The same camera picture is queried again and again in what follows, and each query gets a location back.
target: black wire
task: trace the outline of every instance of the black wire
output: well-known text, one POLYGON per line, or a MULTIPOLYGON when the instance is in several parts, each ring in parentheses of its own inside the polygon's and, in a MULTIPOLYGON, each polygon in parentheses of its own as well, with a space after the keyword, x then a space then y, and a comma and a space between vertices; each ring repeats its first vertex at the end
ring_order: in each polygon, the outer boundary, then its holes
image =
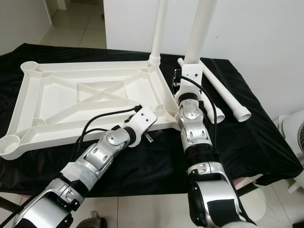
MULTIPOLYGON (((85 133, 85 135, 86 134, 89 134, 89 133, 91 133, 91 132, 94 132, 94 131, 102 131, 102 132, 106 132, 106 131, 108 131, 107 129, 103 129, 103 128, 94 128, 94 129, 91 129, 91 130, 89 130, 89 131, 87 131, 86 133, 85 133)), ((76 140, 76 142, 74 143, 74 146, 73 146, 73 154, 75 153, 75 150, 76 150, 76 147, 77 147, 77 145, 78 145, 78 143, 79 143, 79 141, 80 141, 80 138, 81 138, 81 136, 79 136, 79 138, 76 140)))
POLYGON ((213 114, 214 114, 214 131, 213 131, 213 149, 216 151, 217 150, 217 110, 215 109, 215 105, 213 103, 213 100, 211 98, 211 96, 207 93, 207 91, 198 83, 196 83, 195 81, 184 77, 184 76, 180 76, 181 79, 184 79, 188 82, 191 82, 192 84, 194 84, 197 88, 199 88, 201 91, 204 92, 204 94, 206 95, 206 97, 210 100, 212 109, 213 109, 213 114))
MULTIPOLYGON (((211 103, 211 106, 212 106, 212 109, 213 109, 213 113, 214 113, 213 149, 216 151, 217 113, 216 113, 215 105, 214 105, 214 103, 213 103, 213 101, 212 101, 212 98, 210 97, 210 95, 208 94, 208 92, 207 92, 201 85, 199 85, 198 83, 196 83, 195 81, 193 81, 193 80, 191 80, 191 79, 189 79, 189 78, 187 78, 187 77, 184 77, 184 76, 180 76, 180 78, 181 78, 181 79, 184 79, 184 80, 186 80, 186 81, 188 81, 188 82, 191 82, 192 84, 194 84, 197 88, 199 88, 201 91, 203 91, 203 92, 205 93, 206 97, 210 100, 210 103, 211 103)), ((230 184, 231 184, 231 186, 232 186, 234 192, 236 193, 236 196, 237 196, 237 199, 238 199, 238 204, 239 204, 239 207, 240 207, 240 209, 241 209, 241 211, 242 211, 242 216, 247 220, 247 222, 250 222, 250 223, 252 223, 252 224, 255 225, 254 221, 252 221, 252 220, 249 218, 249 216, 247 215, 247 213, 246 213, 246 211, 245 211, 245 209, 244 209, 244 207, 243 207, 243 204, 242 204, 242 202, 241 202, 241 200, 240 200, 240 198, 239 198, 239 196, 238 196, 238 194, 237 194, 238 192, 237 192, 237 190, 236 190, 236 188, 235 188, 235 186, 234 186, 234 183, 233 183, 233 181, 232 181, 230 175, 227 175, 227 177, 228 177, 228 180, 229 180, 229 182, 230 182, 230 184)))
POLYGON ((81 147, 81 144, 82 144, 82 142, 84 140, 84 136, 86 134, 86 130, 87 130, 88 126, 91 124, 91 122, 93 122, 95 119, 98 119, 98 118, 103 117, 103 116, 114 115, 114 114, 119 114, 119 113, 127 113, 127 112, 133 111, 134 109, 135 109, 135 107, 127 109, 127 110, 121 110, 121 111, 116 111, 116 112, 111 112, 111 113, 105 113, 105 114, 97 115, 97 116, 93 117, 92 119, 90 119, 86 123, 86 125, 85 125, 85 127, 84 127, 84 129, 82 131, 82 134, 80 136, 80 140, 79 140, 79 144, 78 144, 78 149, 77 149, 77 154, 79 154, 79 152, 80 152, 80 147, 81 147))

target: table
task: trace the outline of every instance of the table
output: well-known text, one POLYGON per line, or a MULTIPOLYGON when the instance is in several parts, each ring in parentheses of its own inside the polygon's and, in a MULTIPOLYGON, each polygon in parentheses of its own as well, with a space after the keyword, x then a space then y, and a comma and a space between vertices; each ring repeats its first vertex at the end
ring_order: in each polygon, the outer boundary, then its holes
MULTIPOLYGON (((38 63, 140 61, 150 53, 48 47, 23 44, 0 57, 0 137, 8 129, 19 88, 23 79, 20 65, 26 61, 38 63)), ((160 69, 172 85, 174 69, 179 69, 177 55, 161 55, 160 69)), ((257 185, 268 185, 281 179, 297 176, 302 170, 300 162, 285 142, 261 104, 251 92, 242 75, 224 59, 201 59, 235 98, 252 113, 249 120, 239 123, 232 111, 209 81, 202 83, 226 118, 218 124, 218 150, 226 172, 231 178, 263 174, 257 185)), ((209 124, 212 136, 212 125, 209 124)), ((114 160, 88 197, 110 197, 187 192, 186 159, 180 132, 165 129, 149 133, 136 148, 127 148, 114 160)), ((83 150, 94 141, 85 142, 83 150)), ((50 182, 58 172, 79 155, 72 153, 73 145, 63 145, 24 153, 20 158, 7 161, 0 158, 0 191, 32 195, 50 182)), ((253 186, 243 189, 243 193, 253 186)))

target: tiled floor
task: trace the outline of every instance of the tiled floor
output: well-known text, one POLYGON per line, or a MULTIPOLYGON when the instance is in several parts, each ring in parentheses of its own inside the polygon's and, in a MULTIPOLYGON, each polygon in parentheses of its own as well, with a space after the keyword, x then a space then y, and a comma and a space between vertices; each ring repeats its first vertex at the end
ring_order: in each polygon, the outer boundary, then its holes
MULTIPOLYGON (((263 187, 256 194, 241 197, 247 213, 264 228, 292 228, 292 224, 304 220, 304 190, 293 194, 287 192, 289 181, 281 180, 263 187), (266 211, 253 214, 252 208, 266 211)), ((17 204, 26 200, 24 197, 8 193, 0 193, 17 204)), ((76 212, 72 212, 74 222, 72 228, 88 218, 92 210, 106 218, 109 228, 195 228, 189 218, 188 198, 186 194, 131 196, 110 198, 87 198, 76 212)), ((0 222, 9 212, 0 209, 0 222)), ((10 228, 11 221, 5 228, 10 228)))
POLYGON ((54 29, 40 44, 74 48, 106 49, 103 3, 89 5, 71 3, 67 10, 58 10, 53 16, 54 29))

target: white pole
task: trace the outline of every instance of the white pole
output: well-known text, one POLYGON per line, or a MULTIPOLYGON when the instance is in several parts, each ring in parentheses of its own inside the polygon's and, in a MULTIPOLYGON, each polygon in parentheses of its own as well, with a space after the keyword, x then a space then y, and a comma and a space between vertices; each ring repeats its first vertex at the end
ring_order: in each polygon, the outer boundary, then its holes
MULTIPOLYGON (((210 122, 214 124, 214 113, 213 113, 212 105, 210 100, 204 94, 204 92, 201 92, 200 100, 204 102, 204 108, 206 109, 207 117, 210 119, 210 122)), ((225 119, 224 113, 216 106, 215 106, 215 111, 217 113, 217 123, 222 122, 225 119)))
POLYGON ((216 2, 216 0, 199 0, 188 41, 184 64, 199 63, 200 52, 209 30, 216 2))
POLYGON ((217 90, 219 95, 224 99, 228 104, 229 108, 232 110, 234 117, 239 122, 246 121, 251 117, 249 110, 242 106, 240 102, 226 89, 226 87, 221 84, 221 82, 215 77, 215 75, 206 67, 206 65, 199 61, 203 65, 203 72, 206 78, 211 82, 213 87, 217 90))
POLYGON ((154 38, 152 51, 149 57, 150 65, 159 65, 161 63, 161 47, 162 47, 162 36, 165 28, 166 13, 168 8, 168 0, 159 0, 157 7, 156 22, 154 28, 154 38))

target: black fabric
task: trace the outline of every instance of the black fabric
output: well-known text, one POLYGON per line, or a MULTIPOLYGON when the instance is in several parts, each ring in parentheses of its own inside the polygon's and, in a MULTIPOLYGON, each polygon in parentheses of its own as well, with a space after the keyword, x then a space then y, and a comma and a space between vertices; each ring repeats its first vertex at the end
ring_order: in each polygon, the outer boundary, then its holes
POLYGON ((222 227, 231 222, 241 221, 236 212, 233 199, 221 199, 207 203, 210 217, 214 224, 222 227))
MULTIPOLYGON (((20 69, 23 62, 137 61, 148 57, 149 53, 142 52, 21 45, 0 57, 0 137, 6 134, 10 124, 23 79, 20 69)), ((161 55, 160 68, 169 86, 174 69, 180 68, 179 57, 161 55)), ((237 122, 223 99, 203 77, 204 87, 226 116, 218 125, 217 138, 226 171, 233 179, 264 174, 257 180, 260 185, 297 176, 303 170, 301 164, 240 73, 228 60, 202 58, 202 61, 252 113, 246 122, 237 122)), ((213 135, 212 125, 209 134, 213 135)), ((88 196, 186 193, 187 165, 180 132, 166 129, 151 135, 153 143, 143 138, 139 146, 122 151, 88 196)), ((83 143, 82 151, 92 143, 83 143)), ((72 153, 72 148, 70 144, 29 151, 12 161, 0 158, 0 191, 33 194, 79 156, 72 153)))

